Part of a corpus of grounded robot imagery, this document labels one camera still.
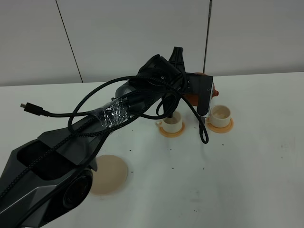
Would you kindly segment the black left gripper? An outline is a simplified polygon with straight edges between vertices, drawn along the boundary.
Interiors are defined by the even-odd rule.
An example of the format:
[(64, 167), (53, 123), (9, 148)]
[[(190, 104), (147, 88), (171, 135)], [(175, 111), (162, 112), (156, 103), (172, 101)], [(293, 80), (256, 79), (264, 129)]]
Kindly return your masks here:
[(160, 55), (155, 55), (139, 69), (137, 89), (159, 92), (167, 88), (163, 84), (165, 82), (181, 90), (184, 87), (185, 72), (183, 48), (174, 47), (169, 61)]

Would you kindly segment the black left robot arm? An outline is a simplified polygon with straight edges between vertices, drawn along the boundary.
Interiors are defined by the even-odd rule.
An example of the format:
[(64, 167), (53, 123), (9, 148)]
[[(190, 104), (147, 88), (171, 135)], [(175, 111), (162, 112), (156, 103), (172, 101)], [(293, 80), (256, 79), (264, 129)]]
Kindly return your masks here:
[(66, 128), (42, 133), (10, 154), (0, 178), (0, 225), (39, 228), (79, 206), (89, 194), (96, 156), (107, 137), (139, 117), (158, 100), (179, 102), (184, 85), (183, 49), (169, 60), (153, 56), (135, 76), (121, 77), (115, 97), (92, 111), (61, 114)]

